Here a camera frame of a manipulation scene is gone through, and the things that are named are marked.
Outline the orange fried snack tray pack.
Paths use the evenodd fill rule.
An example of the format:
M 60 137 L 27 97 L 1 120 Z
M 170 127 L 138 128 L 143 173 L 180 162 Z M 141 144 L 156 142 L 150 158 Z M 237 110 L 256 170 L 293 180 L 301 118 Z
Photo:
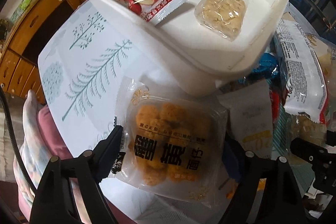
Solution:
M 125 77 L 116 99 L 123 135 L 111 175 L 146 192 L 213 207 L 221 201 L 227 118 L 217 102 L 153 93 Z

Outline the white orange snack bar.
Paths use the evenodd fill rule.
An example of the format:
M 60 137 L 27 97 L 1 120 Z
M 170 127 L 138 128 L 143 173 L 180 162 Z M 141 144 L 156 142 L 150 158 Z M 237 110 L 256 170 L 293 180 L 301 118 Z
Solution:
M 266 80 L 220 95 L 218 100 L 229 110 L 232 135 L 244 150 L 271 158 L 273 118 Z

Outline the long white cracker package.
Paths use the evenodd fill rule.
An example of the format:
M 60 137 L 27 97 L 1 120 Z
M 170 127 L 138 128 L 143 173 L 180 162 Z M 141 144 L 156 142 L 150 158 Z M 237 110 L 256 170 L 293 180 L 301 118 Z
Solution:
M 327 124 L 328 94 L 322 68 L 305 32 L 289 12 L 274 33 L 285 112 Z

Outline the clear pack pale biscuit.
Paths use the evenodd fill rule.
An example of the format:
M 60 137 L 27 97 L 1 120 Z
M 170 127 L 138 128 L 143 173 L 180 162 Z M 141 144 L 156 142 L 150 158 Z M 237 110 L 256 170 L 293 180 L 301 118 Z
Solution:
M 200 25 L 233 41 L 241 32 L 247 7 L 246 0 L 201 0 L 194 15 Z

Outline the brown beige bread package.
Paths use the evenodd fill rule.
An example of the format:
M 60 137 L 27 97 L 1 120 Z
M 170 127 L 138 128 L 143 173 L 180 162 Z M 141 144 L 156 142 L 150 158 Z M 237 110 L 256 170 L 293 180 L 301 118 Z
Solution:
M 331 88 L 330 78 L 335 75 L 332 60 L 332 55 L 335 52 L 335 47 L 329 42 L 324 41 L 319 36 L 307 32 L 305 32 L 305 34 L 309 39 L 309 42 L 313 47 L 315 54 L 318 57 L 318 61 L 320 63 L 323 75 L 325 77 L 327 94 L 328 94 L 328 107 L 327 107 L 328 118 L 327 118 L 327 124 L 321 124 L 321 123 L 314 123 L 305 116 L 291 115 L 294 119 L 293 133 L 299 135 L 300 137 L 308 141 L 321 143 L 324 141 L 326 130 L 331 124 L 333 119 L 333 114 L 330 108 L 332 98 L 332 95 L 330 93 Z

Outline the pink floral quilt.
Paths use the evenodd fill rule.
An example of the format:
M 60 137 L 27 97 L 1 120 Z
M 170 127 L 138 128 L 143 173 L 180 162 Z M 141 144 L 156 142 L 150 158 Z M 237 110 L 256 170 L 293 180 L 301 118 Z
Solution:
M 23 105 L 22 120 L 25 135 L 19 152 L 27 173 L 37 188 L 52 156 L 59 156 L 63 160 L 71 159 L 72 155 L 60 137 L 49 107 L 47 105 L 42 107 L 37 102 L 36 94 L 31 90 Z M 19 208 L 30 222 L 35 194 L 23 176 L 16 157 L 14 158 L 13 170 L 18 185 Z M 91 223 L 75 179 L 72 179 L 71 186 L 81 221 Z M 106 202 L 119 223 L 135 223 L 108 200 Z

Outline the red wrapped candy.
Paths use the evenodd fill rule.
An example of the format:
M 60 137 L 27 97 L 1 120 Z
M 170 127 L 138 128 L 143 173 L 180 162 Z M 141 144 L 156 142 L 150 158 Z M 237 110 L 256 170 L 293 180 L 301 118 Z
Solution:
M 280 112 L 280 104 L 281 104 L 280 94 L 277 91 L 271 89 L 269 91 L 269 97 L 272 109 L 272 121 L 273 123 L 275 123 Z

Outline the white leaf print tablecloth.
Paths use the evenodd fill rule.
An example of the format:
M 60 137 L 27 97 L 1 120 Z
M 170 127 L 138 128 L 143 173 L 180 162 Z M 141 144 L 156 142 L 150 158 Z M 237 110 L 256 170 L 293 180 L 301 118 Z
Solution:
M 117 93 L 124 77 L 141 81 L 159 94 L 190 98 L 90 2 L 82 4 L 52 36 L 39 55 L 38 67 L 52 117 L 75 157 L 94 148 L 114 128 Z M 220 204 L 213 208 L 157 196 L 115 177 L 104 179 L 100 186 L 128 222 L 218 223 L 232 188 L 226 171 L 219 185 Z

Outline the blue foil snack packet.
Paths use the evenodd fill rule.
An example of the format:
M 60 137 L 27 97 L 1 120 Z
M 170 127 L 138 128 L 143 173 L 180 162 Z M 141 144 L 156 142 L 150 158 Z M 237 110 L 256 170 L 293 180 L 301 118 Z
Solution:
M 257 67 L 247 76 L 249 81 L 258 81 L 261 79 L 273 80 L 279 75 L 278 60 L 271 53 L 263 53 L 260 57 Z

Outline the wooden desk with drawers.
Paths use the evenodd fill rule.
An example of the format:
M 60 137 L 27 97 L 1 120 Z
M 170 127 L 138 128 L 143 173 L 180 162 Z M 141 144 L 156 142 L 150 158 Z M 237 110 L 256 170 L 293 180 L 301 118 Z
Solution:
M 45 97 L 38 69 L 38 55 L 49 39 L 86 0 L 33 0 L 18 19 L 1 52 L 1 88 L 26 98 L 29 90 L 38 102 Z

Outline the white plastic storage bin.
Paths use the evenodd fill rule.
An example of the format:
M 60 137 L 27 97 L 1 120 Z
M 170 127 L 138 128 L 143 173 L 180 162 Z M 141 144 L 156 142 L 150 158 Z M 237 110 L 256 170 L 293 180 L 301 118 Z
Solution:
M 246 76 L 265 51 L 289 0 L 245 0 L 239 36 L 229 41 L 200 25 L 188 0 L 161 23 L 152 24 L 115 0 L 90 0 L 109 24 L 163 67 L 179 87 L 202 97 Z

